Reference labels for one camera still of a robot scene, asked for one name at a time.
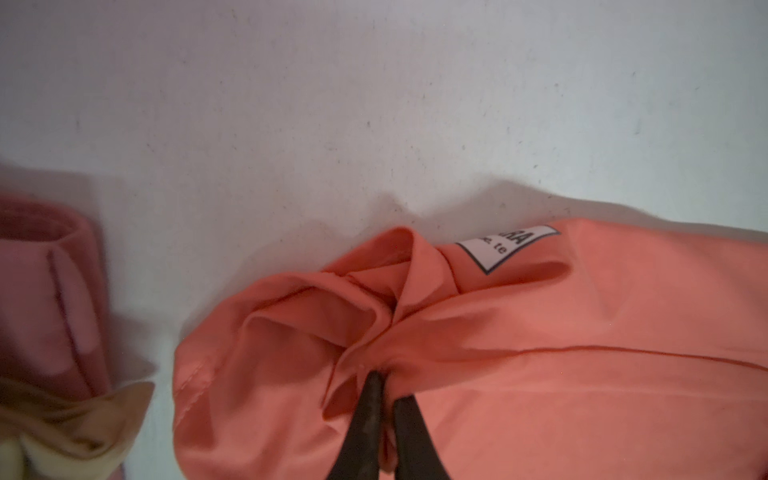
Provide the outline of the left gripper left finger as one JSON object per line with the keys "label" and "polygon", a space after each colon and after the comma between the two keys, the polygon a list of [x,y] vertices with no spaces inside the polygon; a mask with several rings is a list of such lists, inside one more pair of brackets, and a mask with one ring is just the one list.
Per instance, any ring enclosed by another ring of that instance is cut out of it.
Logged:
{"label": "left gripper left finger", "polygon": [[377,480],[382,434],[384,377],[370,372],[327,480]]}

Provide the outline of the coral orange t shirt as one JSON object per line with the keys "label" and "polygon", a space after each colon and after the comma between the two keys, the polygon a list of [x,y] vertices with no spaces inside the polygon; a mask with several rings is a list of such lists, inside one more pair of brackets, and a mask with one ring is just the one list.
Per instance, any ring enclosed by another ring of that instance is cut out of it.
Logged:
{"label": "coral orange t shirt", "polygon": [[586,219],[389,230],[256,281],[178,346],[189,479],[320,479],[366,377],[453,479],[763,479],[767,248]]}

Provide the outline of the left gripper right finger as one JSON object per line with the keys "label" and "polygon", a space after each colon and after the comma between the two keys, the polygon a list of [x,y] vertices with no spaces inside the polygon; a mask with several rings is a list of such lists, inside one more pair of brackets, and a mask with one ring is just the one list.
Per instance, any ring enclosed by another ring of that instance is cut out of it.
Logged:
{"label": "left gripper right finger", "polygon": [[414,395],[393,403],[397,480],[449,480]]}

